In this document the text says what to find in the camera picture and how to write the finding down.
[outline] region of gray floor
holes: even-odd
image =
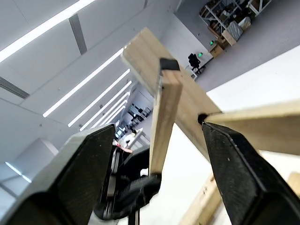
[[[209,91],[298,45],[300,0],[273,0],[237,44],[207,64],[197,83]]]

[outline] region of fluorescent light strip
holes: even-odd
[[[91,104],[89,104],[81,113],[79,113],[69,124],[71,127],[77,120],[79,120],[91,107],[93,107],[104,95],[106,95],[114,86],[116,86],[120,80],[122,80],[128,73],[130,69],[126,70],[115,82],[113,82],[105,91],[103,91]]]
[[[29,44],[31,41],[36,39],[37,37],[41,36],[52,27],[56,26],[60,22],[70,18],[72,15],[77,13],[82,8],[86,7],[87,5],[91,4],[95,0],[79,0],[75,4],[71,5],[70,7],[66,8],[65,10],[61,11],[57,15],[53,16],[46,22],[42,23],[41,25],[37,26],[32,31],[25,34],[23,37],[19,38],[5,49],[0,52],[0,62],[7,59],[9,56],[14,54],[15,52],[19,51],[25,45]]]
[[[5,162],[5,164],[6,164],[9,168],[11,168],[13,171],[15,171],[19,176],[23,177],[27,182],[31,183],[31,180],[30,180],[28,177],[24,176],[19,170],[17,170],[17,169],[16,169],[14,166],[12,166],[10,163]]]
[[[14,168],[10,163],[5,162],[5,164],[11,168],[13,171],[15,171],[19,176],[22,176],[22,173],[20,171],[18,171],[16,168]]]
[[[22,175],[22,177],[23,177],[28,183],[31,183],[31,182],[32,182],[28,177],[25,177],[24,175]]]
[[[125,109],[125,106],[123,106],[122,108],[119,109],[119,111],[117,111],[109,121],[107,121],[105,124],[110,123],[123,109]]]
[[[118,108],[116,108],[101,124],[100,124],[100,126],[102,126],[102,125],[104,125],[104,124],[106,124],[106,122],[116,113],[116,111],[118,111],[122,106],[124,106],[123,105],[123,103],[121,103],[120,105],[119,105],[119,107]]]
[[[109,100],[108,103],[106,103],[95,115],[92,116],[92,118],[89,119],[89,121],[87,121],[79,130],[83,131],[98,115],[100,115],[101,112],[103,112],[103,110],[105,108],[107,108],[116,98],[117,96],[119,96],[121,93],[123,92],[123,90],[120,90],[111,100]],[[117,102],[116,104],[113,105],[113,107],[111,107],[110,110],[112,110],[114,107],[116,107],[124,98],[126,98],[127,96],[130,96],[130,92],[126,92],[125,95],[123,95]]]
[[[94,72],[88,75],[83,81],[77,84],[71,91],[69,91],[64,97],[62,97],[58,102],[56,102],[50,109],[48,109],[43,116],[49,116],[54,110],[56,110],[61,104],[63,104],[69,97],[71,97],[75,92],[77,92],[83,85],[89,82],[94,76],[101,72],[105,67],[107,67],[112,61],[114,61],[118,56],[121,55],[124,48],[118,50],[112,57],[110,57],[105,63],[99,66]]]
[[[119,107],[118,108],[120,108],[124,103],[127,103],[128,101],[127,100],[125,100],[125,101],[123,101],[120,105],[119,105]],[[108,110],[107,112],[106,112],[106,114],[103,116],[103,117],[101,117],[91,128],[95,128],[117,105],[119,104],[119,101],[116,103],[116,104],[114,104],[111,108],[110,108],[110,110]]]

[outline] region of air vent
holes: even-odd
[[[148,5],[148,0],[145,0],[145,3],[144,3],[144,8],[146,8]]]
[[[69,18],[73,34],[75,36],[80,54],[83,55],[87,52],[86,44],[83,37],[83,30],[81,29],[78,14],[75,14]]]
[[[3,77],[0,76],[0,87],[8,90],[10,93],[17,95],[23,99],[29,97],[29,94],[22,89],[18,88],[17,86],[13,85],[11,82],[5,80]]]

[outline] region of light wood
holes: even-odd
[[[161,173],[163,170],[181,92],[181,72],[162,70],[154,99],[150,139],[150,173]]]
[[[300,101],[214,114],[205,121],[240,132],[255,149],[300,155]]]
[[[291,189],[296,193],[296,195],[300,198],[300,173],[292,172],[287,179],[288,185]]]
[[[121,55],[121,59],[129,65],[131,71],[152,96],[156,94],[160,58],[173,59],[173,56],[147,28],[126,46]],[[190,74],[181,66],[180,70],[183,90],[178,104],[176,124],[209,161],[203,132],[198,124],[198,115],[220,113],[220,110],[206,92],[194,82]],[[183,220],[187,223],[184,225],[194,225],[194,222],[197,224],[199,220],[203,222],[202,225],[206,225],[205,221],[209,221],[216,211],[218,207],[216,202],[220,201],[221,196],[215,181],[206,189],[205,198],[201,198],[203,193],[201,191],[194,201],[196,208],[191,206],[187,211],[186,219]]]
[[[145,28],[124,49],[121,56],[137,79],[154,96],[160,58],[173,59],[160,41]],[[219,108],[206,95],[190,74],[180,67],[183,77],[183,90],[180,97],[176,124],[191,140],[196,148],[209,160],[201,126],[197,122],[198,114],[219,113]]]
[[[224,30],[222,33],[222,36],[226,39],[226,41],[231,45],[235,45],[236,44],[236,40],[232,37],[232,35],[227,31]]]
[[[221,195],[211,173],[209,179],[193,200],[179,225],[206,225],[221,203]]]

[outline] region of cardboard box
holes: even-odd
[[[219,54],[223,52],[223,48],[219,44],[214,44],[210,50],[210,54],[216,58]]]

